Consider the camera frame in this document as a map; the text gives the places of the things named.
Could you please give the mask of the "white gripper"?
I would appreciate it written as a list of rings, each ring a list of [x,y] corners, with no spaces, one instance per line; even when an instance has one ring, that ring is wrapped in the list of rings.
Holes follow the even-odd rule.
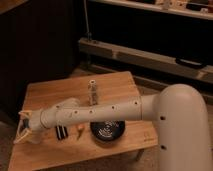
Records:
[[[19,112],[20,119],[28,119],[28,128],[23,130],[19,130],[15,137],[14,143],[24,143],[30,141],[32,139],[32,132],[42,132],[44,127],[41,124],[41,113],[40,112],[32,112],[31,110],[22,110]]]

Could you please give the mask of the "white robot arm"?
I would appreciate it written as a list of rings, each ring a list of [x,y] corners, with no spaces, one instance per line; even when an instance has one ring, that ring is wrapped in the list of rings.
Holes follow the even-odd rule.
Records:
[[[68,98],[46,109],[22,110],[14,142],[40,141],[39,134],[57,125],[85,122],[156,120],[159,171],[213,171],[208,111],[202,95],[186,84],[158,94],[82,106]]]

